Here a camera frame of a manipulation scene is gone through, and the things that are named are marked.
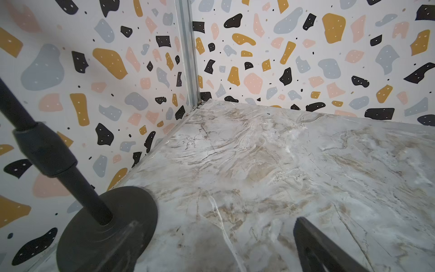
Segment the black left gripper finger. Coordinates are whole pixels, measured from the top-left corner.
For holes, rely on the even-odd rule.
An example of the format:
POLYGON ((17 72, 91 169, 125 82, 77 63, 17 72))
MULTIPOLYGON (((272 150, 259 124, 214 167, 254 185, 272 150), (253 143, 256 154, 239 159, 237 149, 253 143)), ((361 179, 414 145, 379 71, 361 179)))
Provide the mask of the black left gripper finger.
POLYGON ((293 236, 303 272, 368 271, 305 217, 297 218, 293 236))

